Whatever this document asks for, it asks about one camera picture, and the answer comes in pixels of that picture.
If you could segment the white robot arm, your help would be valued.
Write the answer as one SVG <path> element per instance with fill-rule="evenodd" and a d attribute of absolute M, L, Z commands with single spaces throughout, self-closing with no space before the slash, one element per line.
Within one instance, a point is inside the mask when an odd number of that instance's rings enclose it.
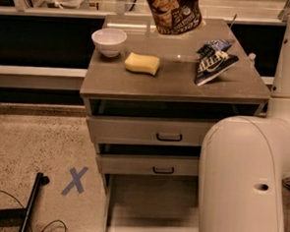
<path fill-rule="evenodd" d="M 290 176 L 290 16 L 267 115 L 230 117 L 205 135 L 199 232 L 285 232 L 282 180 Z"/>

